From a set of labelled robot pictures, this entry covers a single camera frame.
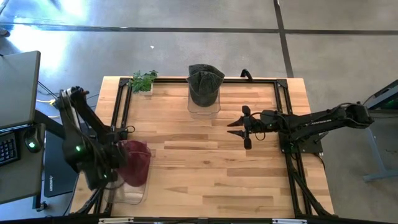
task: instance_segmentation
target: potted plant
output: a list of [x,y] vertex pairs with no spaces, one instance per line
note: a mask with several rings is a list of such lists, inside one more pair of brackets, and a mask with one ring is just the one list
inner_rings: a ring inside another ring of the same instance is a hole
[[155,70],[149,73],[141,74],[141,71],[134,73],[130,85],[132,92],[138,93],[142,96],[152,96],[154,92],[154,80],[157,77]]

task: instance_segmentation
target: wooden table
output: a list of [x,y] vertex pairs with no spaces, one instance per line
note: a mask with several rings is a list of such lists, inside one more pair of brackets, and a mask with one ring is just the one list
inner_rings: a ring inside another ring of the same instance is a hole
[[[104,77],[99,93],[95,112],[107,125],[111,123],[119,78]],[[303,79],[287,81],[293,113],[310,113]],[[226,127],[241,116],[242,105],[248,105],[252,113],[276,110],[273,86],[224,83],[220,93],[221,111],[214,120],[191,119],[186,83],[155,83],[153,96],[132,96],[127,125],[134,125],[136,132],[129,139],[147,141],[153,153],[147,196],[139,205],[115,203],[112,216],[294,216],[277,134],[267,133],[263,141],[253,136],[252,149],[247,151],[241,138],[226,132],[242,128]],[[333,213],[319,158],[303,154],[303,164],[309,189]],[[304,211],[300,190],[298,194]],[[81,174],[71,212],[81,208],[90,195]]]

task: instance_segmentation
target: computer monitor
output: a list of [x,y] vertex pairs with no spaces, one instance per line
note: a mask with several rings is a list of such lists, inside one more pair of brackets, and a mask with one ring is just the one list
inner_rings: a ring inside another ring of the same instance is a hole
[[0,57],[0,131],[34,122],[40,52]]

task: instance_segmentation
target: desk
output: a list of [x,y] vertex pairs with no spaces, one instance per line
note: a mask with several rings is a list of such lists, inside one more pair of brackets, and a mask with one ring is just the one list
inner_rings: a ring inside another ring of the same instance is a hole
[[[119,78],[104,77],[99,93],[96,114],[107,125],[111,123]],[[310,113],[303,79],[288,78],[287,82],[293,112]],[[155,83],[153,96],[132,96],[127,125],[134,125],[136,132],[129,138],[147,141],[153,153],[147,197],[139,205],[114,204],[112,216],[294,216],[277,134],[269,133],[263,141],[253,136],[252,149],[246,151],[242,139],[226,132],[234,129],[226,125],[241,116],[242,105],[248,105],[252,112],[275,110],[274,87],[224,83],[220,94],[221,111],[214,120],[191,119],[186,83]],[[303,154],[303,163],[308,188],[333,213],[319,158]],[[81,174],[71,212],[81,208],[90,195]],[[303,210],[301,191],[298,196]]]

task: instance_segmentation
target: gray floor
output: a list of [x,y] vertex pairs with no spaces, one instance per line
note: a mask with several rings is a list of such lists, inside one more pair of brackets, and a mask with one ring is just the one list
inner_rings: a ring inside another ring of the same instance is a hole
[[[280,6],[287,29],[398,29],[395,0],[280,0]],[[277,28],[272,0],[9,0],[0,22]],[[397,42],[398,35],[287,35],[294,76],[304,78],[313,111],[363,101],[397,79]],[[278,34],[56,32],[17,26],[10,37],[0,38],[2,54],[30,50],[41,51],[40,81],[53,91],[80,85],[97,93],[104,75],[153,69],[160,75],[187,75],[193,63],[210,63],[227,76],[247,68],[255,77],[286,77]],[[46,105],[37,107],[57,114]],[[364,131],[332,131],[322,143],[335,213],[398,222],[398,178],[362,180],[377,172]],[[383,145],[382,157],[389,168],[397,168],[398,154],[387,152],[389,146]],[[31,210],[31,198],[0,205],[0,220],[61,215],[69,198],[46,198],[50,208],[40,213]]]

